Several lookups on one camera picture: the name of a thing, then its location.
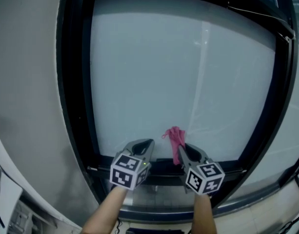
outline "human arm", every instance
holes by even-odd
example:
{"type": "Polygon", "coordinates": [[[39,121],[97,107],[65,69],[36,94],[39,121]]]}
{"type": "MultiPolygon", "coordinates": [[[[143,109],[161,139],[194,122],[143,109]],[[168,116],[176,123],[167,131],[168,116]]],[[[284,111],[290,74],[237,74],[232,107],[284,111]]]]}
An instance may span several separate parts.
{"type": "Polygon", "coordinates": [[[192,234],[217,234],[208,195],[195,194],[192,234]]]}
{"type": "Polygon", "coordinates": [[[120,208],[123,204],[127,189],[115,187],[97,208],[93,215],[86,221],[82,234],[109,234],[118,219],[120,208]]]}

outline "tiled floor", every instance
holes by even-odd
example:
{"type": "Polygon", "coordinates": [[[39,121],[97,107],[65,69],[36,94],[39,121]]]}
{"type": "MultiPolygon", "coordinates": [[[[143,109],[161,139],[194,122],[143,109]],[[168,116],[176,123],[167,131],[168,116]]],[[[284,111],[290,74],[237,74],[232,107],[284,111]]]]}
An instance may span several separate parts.
{"type": "MultiPolygon", "coordinates": [[[[299,213],[299,188],[293,181],[273,196],[251,207],[226,216],[215,218],[219,234],[271,234],[279,227],[293,219],[299,213]]],[[[191,224],[151,225],[124,222],[120,233],[124,234],[129,227],[156,230],[183,230],[191,229],[191,224]]],[[[59,222],[56,230],[48,229],[45,234],[78,234],[69,225],[59,222]]]]}

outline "pink cloth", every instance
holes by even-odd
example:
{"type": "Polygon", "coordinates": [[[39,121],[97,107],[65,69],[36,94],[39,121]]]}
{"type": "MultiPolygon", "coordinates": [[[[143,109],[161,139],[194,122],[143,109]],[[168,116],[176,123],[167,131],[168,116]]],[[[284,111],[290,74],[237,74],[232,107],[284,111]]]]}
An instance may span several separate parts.
{"type": "Polygon", "coordinates": [[[171,127],[167,131],[165,131],[165,134],[162,135],[162,138],[165,138],[167,135],[169,135],[172,151],[173,151],[173,164],[179,165],[179,145],[182,145],[183,148],[185,148],[185,131],[181,130],[179,127],[171,127]]]}

